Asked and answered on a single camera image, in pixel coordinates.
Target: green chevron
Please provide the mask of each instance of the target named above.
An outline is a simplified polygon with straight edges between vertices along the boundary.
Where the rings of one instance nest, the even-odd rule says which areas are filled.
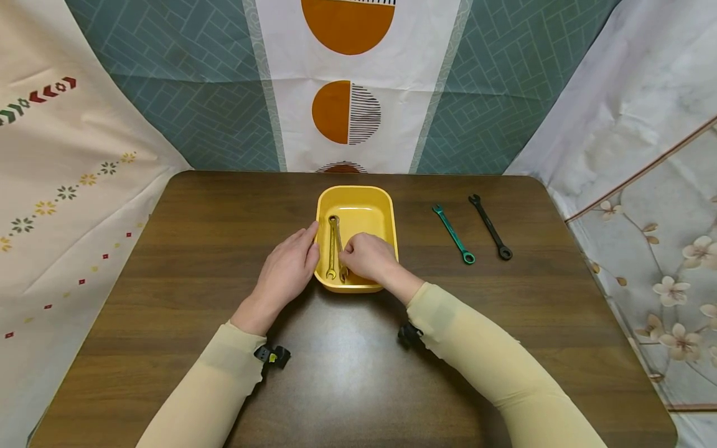
[[[0,110],[0,115],[5,115],[7,117],[7,124],[10,124],[15,121],[15,114],[10,112],[9,110]],[[0,126],[2,126],[3,120],[0,118]]]
[[[17,113],[20,114],[20,116],[25,115],[25,112],[22,111],[22,106],[18,106],[17,104],[8,104],[7,107],[17,110]]]

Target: gold wrench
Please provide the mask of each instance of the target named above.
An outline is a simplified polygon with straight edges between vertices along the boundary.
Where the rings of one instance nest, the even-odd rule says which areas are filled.
[[[334,235],[335,229],[333,223],[331,223],[331,216],[328,218],[329,226],[331,227],[331,235],[329,236],[328,245],[328,270],[326,271],[326,278],[333,280],[336,278],[336,271],[333,268],[334,265],[334,252],[336,252],[336,237]]]
[[[338,227],[339,219],[338,216],[335,214],[331,215],[328,218],[328,223],[331,224],[331,234],[336,237],[336,244],[338,244],[338,251],[343,251],[343,245],[341,244],[341,231]],[[331,263],[331,258],[329,257],[329,265],[333,266]],[[341,264],[341,260],[338,261],[338,279],[341,280],[341,283],[346,283],[346,279],[348,278],[348,268],[346,266],[343,266]]]

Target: arm sleeve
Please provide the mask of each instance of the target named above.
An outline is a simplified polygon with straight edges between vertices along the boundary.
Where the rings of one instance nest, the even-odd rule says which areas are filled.
[[[498,408],[515,448],[606,448],[550,374],[487,317],[429,283],[408,316],[426,347]]]
[[[144,431],[137,448],[222,448],[244,400],[262,380],[254,352],[266,338],[226,323]]]

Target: yellow plastic tray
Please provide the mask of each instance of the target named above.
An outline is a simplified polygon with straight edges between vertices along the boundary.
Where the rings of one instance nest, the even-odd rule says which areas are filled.
[[[341,283],[338,276],[334,280],[326,278],[328,270],[329,247],[331,243],[331,226],[328,218],[336,215],[339,218],[341,243],[346,246],[349,239],[358,233],[374,234],[386,240],[394,247],[396,259],[399,249],[396,239],[396,222],[394,219],[394,203],[384,190],[375,186],[340,185],[325,190],[318,198],[316,220],[319,222],[316,241],[319,243],[321,257],[314,275],[327,290],[333,292],[376,292],[381,285],[366,280],[351,272],[346,283]],[[338,272],[338,254],[334,255],[334,269]]]

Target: black clip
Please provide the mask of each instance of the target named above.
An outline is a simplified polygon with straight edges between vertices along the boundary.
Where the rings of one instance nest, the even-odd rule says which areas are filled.
[[[284,368],[291,358],[291,352],[281,345],[277,345],[273,350],[268,345],[262,345],[254,352],[254,357],[264,364]]]
[[[411,323],[399,328],[399,342],[405,348],[411,348],[411,345],[416,345],[421,341],[421,336],[423,336],[423,332],[411,325]]]

